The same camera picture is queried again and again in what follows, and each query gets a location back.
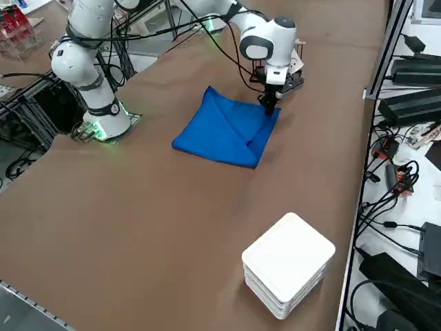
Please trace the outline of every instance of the power adapter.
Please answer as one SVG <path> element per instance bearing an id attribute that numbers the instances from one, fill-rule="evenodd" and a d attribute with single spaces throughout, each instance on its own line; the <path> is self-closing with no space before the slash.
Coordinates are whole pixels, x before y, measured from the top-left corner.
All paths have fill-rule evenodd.
<path id="1" fill-rule="evenodd" d="M 392 137 L 381 137 L 372 147 L 372 155 L 378 155 L 380 160 L 393 159 L 400 144 Z"/>
<path id="2" fill-rule="evenodd" d="M 413 185 L 408 170 L 401 170 L 395 164 L 386 165 L 386 186 L 389 191 L 396 192 L 402 197 L 412 195 Z"/>
<path id="3" fill-rule="evenodd" d="M 421 53 L 425 48 L 426 44 L 423 43 L 417 36 L 408 36 L 407 34 L 403 34 L 404 43 L 410 50 L 414 53 Z"/>
<path id="4" fill-rule="evenodd" d="M 418 257 L 418 276 L 432 280 L 441 277 L 441 227 L 432 223 L 424 223 L 424 232 L 420 235 L 420 251 Z"/>
<path id="5" fill-rule="evenodd" d="M 408 321 L 419 331 L 441 331 L 441 297 L 389 254 L 371 256 L 360 248 L 357 251 L 363 257 L 361 273 L 374 282 Z"/>
<path id="6" fill-rule="evenodd" d="M 393 84 L 408 86 L 438 86 L 441 84 L 441 61 L 395 60 L 391 68 Z"/>
<path id="7" fill-rule="evenodd" d="M 441 120 L 441 88 L 385 98 L 378 110 L 391 126 L 412 126 Z"/>
<path id="8" fill-rule="evenodd" d="M 377 331 L 418 331 L 418 329 L 405 319 L 401 314 L 393 310 L 383 312 L 377 321 Z"/>

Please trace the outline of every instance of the white plastic container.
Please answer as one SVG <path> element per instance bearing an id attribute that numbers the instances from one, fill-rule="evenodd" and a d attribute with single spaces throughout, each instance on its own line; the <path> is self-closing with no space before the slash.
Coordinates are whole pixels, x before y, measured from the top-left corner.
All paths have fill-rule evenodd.
<path id="1" fill-rule="evenodd" d="M 242 254 L 245 283 L 278 319 L 322 280 L 335 246 L 290 212 Z"/>

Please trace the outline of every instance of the folded cloth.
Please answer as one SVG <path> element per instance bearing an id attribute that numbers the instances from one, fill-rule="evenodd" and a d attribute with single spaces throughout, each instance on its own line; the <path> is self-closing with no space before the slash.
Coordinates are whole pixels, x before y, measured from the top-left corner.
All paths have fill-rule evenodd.
<path id="1" fill-rule="evenodd" d="M 261 105 L 229 100 L 210 86 L 201 107 L 172 147 L 212 161 L 255 168 L 279 111 L 276 108 L 267 116 Z"/>

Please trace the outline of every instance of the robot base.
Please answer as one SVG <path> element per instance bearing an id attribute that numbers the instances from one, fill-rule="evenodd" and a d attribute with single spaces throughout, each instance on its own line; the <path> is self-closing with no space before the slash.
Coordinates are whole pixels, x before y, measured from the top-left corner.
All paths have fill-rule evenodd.
<path id="1" fill-rule="evenodd" d="M 83 116 L 84 123 L 91 123 L 94 127 L 94 138 L 105 141 L 122 135 L 130 129 L 130 116 L 121 106 L 121 111 L 116 115 L 94 116 L 86 112 Z"/>

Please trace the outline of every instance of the green led light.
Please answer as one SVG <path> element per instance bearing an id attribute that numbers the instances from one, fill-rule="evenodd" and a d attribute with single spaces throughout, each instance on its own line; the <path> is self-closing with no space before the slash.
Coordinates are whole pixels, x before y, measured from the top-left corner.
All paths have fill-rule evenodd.
<path id="1" fill-rule="evenodd" d="M 207 30 L 208 30 L 209 32 L 211 32 L 211 31 L 214 30 L 213 20 L 212 20 L 212 19 L 206 21 L 204 25 L 205 25 L 205 27 L 207 28 Z"/>
<path id="2" fill-rule="evenodd" d="M 103 128 L 101 127 L 101 124 L 99 123 L 99 121 L 95 121 L 93 123 L 93 127 L 95 128 L 94 132 L 95 132 L 96 138 L 98 138 L 100 140 L 104 140 L 107 138 L 107 135 L 104 132 Z"/>

